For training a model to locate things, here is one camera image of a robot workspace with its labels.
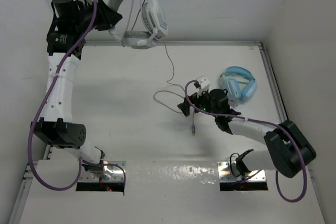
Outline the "white grey headphones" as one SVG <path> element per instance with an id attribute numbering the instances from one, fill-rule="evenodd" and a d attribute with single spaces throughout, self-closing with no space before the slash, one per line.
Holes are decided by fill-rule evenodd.
<path id="1" fill-rule="evenodd" d="M 109 0 L 107 6 L 113 11 L 118 11 L 123 1 Z M 119 41 L 123 47 L 133 49 L 156 47 L 158 42 L 168 35 L 168 24 L 164 10 L 157 0 L 144 0 L 140 6 L 140 15 L 146 31 L 134 31 L 126 28 L 124 33 L 120 34 L 113 26 L 109 29 L 109 34 Z"/>

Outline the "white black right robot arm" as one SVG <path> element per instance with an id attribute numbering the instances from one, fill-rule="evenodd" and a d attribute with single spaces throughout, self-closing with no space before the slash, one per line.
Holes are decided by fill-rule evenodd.
<path id="1" fill-rule="evenodd" d="M 266 145 L 266 151 L 249 149 L 235 159 L 235 171 L 246 176 L 253 169 L 276 170 L 293 178 L 302 166 L 312 162 L 317 154 L 296 124 L 285 120 L 277 125 L 241 119 L 241 113 L 232 109 L 226 91 L 213 89 L 184 98 L 178 108 L 185 116 L 190 108 L 195 112 L 210 113 L 217 127 L 228 134 L 240 135 Z"/>

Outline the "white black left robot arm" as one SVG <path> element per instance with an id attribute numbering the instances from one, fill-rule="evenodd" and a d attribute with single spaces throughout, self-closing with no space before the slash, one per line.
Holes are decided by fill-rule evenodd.
<path id="1" fill-rule="evenodd" d="M 72 91 L 85 40 L 93 29 L 104 31 L 117 24 L 122 15 L 103 0 L 52 0 L 53 19 L 47 33 L 48 82 L 45 105 L 33 134 L 44 143 L 82 160 L 87 172 L 103 175 L 109 168 L 104 152 L 87 139 L 83 124 L 72 121 Z"/>

